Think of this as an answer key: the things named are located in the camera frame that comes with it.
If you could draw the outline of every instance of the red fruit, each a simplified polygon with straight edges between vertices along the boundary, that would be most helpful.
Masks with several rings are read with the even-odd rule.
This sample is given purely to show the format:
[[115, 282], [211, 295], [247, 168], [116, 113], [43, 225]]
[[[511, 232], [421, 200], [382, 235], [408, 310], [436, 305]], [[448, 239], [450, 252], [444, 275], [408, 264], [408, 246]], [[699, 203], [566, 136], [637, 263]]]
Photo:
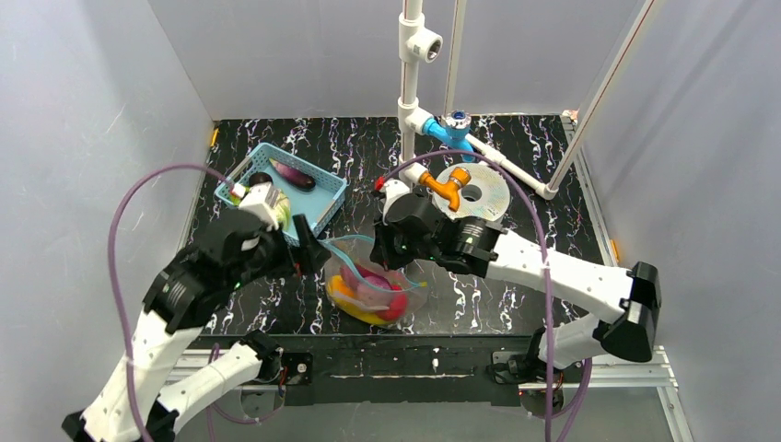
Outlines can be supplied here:
[[378, 311], [375, 312], [375, 314], [381, 320], [393, 322], [404, 315], [408, 304], [409, 299], [407, 299], [407, 295], [405, 293], [400, 293], [393, 298], [390, 304], [388, 304], [387, 310]]

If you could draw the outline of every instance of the purple eggplant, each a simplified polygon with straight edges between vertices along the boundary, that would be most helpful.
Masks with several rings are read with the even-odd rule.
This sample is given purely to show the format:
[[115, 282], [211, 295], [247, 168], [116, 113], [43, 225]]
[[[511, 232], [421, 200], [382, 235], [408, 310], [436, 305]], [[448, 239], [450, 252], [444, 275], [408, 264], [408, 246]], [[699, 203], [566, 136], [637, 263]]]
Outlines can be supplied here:
[[312, 192], [315, 188], [315, 179], [306, 173], [270, 158], [269, 161], [271, 161], [271, 166], [276, 170], [276, 173], [296, 189], [302, 192]]

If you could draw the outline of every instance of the orange faucet handle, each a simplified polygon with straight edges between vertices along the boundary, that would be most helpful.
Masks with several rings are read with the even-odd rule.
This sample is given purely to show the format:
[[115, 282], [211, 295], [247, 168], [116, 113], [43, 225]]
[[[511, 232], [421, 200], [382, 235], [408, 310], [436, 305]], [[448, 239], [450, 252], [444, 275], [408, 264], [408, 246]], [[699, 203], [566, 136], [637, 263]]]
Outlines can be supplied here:
[[458, 212], [460, 207], [459, 190], [467, 185], [472, 179], [469, 170], [464, 168], [455, 168], [450, 172], [448, 182], [441, 183], [437, 181], [430, 173], [426, 172], [420, 177], [420, 183], [434, 191], [437, 195], [448, 200], [448, 209]]
[[469, 184], [469, 181], [471, 179], [472, 179], [472, 175], [469, 174], [469, 170], [467, 169], [455, 168], [452, 172], [450, 172], [450, 180], [455, 180], [456, 184], [459, 185], [459, 189]]

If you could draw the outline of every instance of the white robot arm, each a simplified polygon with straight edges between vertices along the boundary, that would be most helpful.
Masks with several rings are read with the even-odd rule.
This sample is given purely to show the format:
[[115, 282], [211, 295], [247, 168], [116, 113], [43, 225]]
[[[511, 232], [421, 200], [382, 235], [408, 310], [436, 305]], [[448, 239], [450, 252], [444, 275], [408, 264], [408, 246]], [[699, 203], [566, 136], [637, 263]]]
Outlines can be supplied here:
[[[217, 361], [166, 386], [171, 369], [215, 311], [239, 286], [263, 276], [314, 273], [331, 256], [314, 238], [306, 218], [293, 218], [300, 245], [287, 245], [263, 207], [226, 211], [181, 250], [152, 283], [132, 337], [134, 395], [146, 430], [156, 442], [173, 441], [181, 428], [227, 391], [257, 378], [278, 346], [260, 331], [234, 343]], [[138, 440], [128, 400], [128, 356], [99, 396], [69, 414], [63, 430], [75, 441]]]
[[[402, 172], [412, 182], [425, 170], [415, 166]], [[539, 245], [475, 216], [450, 220], [427, 194], [411, 192], [400, 180], [382, 183], [380, 192], [385, 205], [375, 222], [372, 261], [396, 269], [414, 259], [428, 259], [454, 273], [540, 291], [543, 270], [549, 266], [556, 297], [589, 312], [554, 329], [556, 369], [604, 354], [633, 362], [651, 359], [661, 307], [654, 266], [639, 262], [632, 270], [607, 267], [555, 250], [547, 250], [548, 261], [542, 262]], [[512, 373], [517, 379], [536, 380], [543, 373], [546, 332], [538, 330], [525, 366]]]
[[[382, 190], [385, 206], [375, 222], [372, 261], [396, 269], [426, 259], [454, 273], [538, 290], [549, 265], [556, 295], [589, 311], [554, 329], [557, 369], [605, 353], [636, 362], [650, 359], [660, 307], [653, 266], [640, 262], [627, 271], [555, 250], [548, 250], [548, 262], [543, 263], [539, 245], [497, 223], [473, 216], [450, 220], [428, 195], [411, 192], [399, 180], [389, 180]], [[265, 366], [275, 366], [276, 344], [254, 331], [217, 361], [165, 385], [181, 354], [230, 294], [258, 277], [317, 272], [330, 257], [302, 215], [293, 218], [300, 246], [289, 247], [265, 206], [249, 204], [242, 209], [226, 211], [181, 250], [144, 298], [132, 338], [134, 393], [146, 430], [156, 442], [173, 441], [210, 403], [257, 378]], [[545, 332], [535, 333], [525, 358], [505, 367], [518, 383], [542, 378]], [[138, 440], [128, 401], [127, 363], [124, 355], [99, 396], [85, 410], [65, 418], [63, 430], [73, 440]]]

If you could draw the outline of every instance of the black table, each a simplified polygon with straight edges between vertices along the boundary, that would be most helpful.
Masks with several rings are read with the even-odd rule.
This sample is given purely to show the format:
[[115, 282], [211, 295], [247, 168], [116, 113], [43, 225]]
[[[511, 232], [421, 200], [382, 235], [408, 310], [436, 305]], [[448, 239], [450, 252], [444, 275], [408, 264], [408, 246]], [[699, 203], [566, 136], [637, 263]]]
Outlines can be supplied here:
[[[558, 116], [484, 116], [475, 118], [475, 134], [499, 148], [510, 160], [547, 182], [566, 149]], [[374, 180], [396, 165], [400, 136], [395, 118], [332, 118], [231, 120], [219, 124], [209, 166], [230, 172], [260, 142], [277, 145], [348, 181], [345, 203], [323, 237], [361, 233], [373, 235], [378, 203], [369, 192]], [[433, 138], [418, 136], [416, 152], [444, 148]], [[436, 175], [452, 164], [451, 156], [426, 165]], [[199, 226], [219, 216], [225, 207], [214, 197], [216, 182], [207, 179], [192, 220]], [[560, 192], [546, 202], [528, 191], [542, 225], [547, 246], [601, 263], [598, 243], [574, 169]], [[535, 239], [523, 204], [512, 204], [504, 225], [522, 237]], [[413, 317], [394, 330], [369, 326], [344, 314], [326, 297], [321, 277], [260, 280], [242, 287], [227, 309], [204, 329], [208, 334], [236, 335], [261, 329], [273, 334], [531, 334], [542, 326], [544, 296], [527, 287], [501, 281], [453, 275], [441, 269], [428, 279], [429, 299]], [[555, 303], [556, 323], [582, 314], [566, 302]]]

